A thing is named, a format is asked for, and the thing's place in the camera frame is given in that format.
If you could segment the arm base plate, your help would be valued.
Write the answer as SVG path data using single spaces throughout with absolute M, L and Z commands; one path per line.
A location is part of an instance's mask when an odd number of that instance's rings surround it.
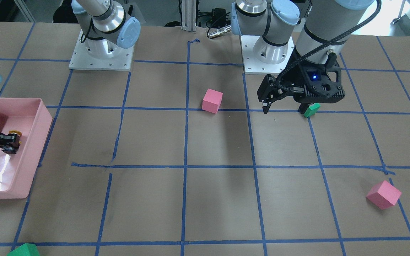
M 262 36 L 243 35 L 240 42 L 245 74 L 277 75 L 286 68 L 294 50 L 292 36 L 280 47 L 268 44 Z
M 93 41 L 86 39 L 81 43 L 80 31 L 69 68 L 84 71 L 130 71 L 135 46 L 120 48 L 107 39 Z

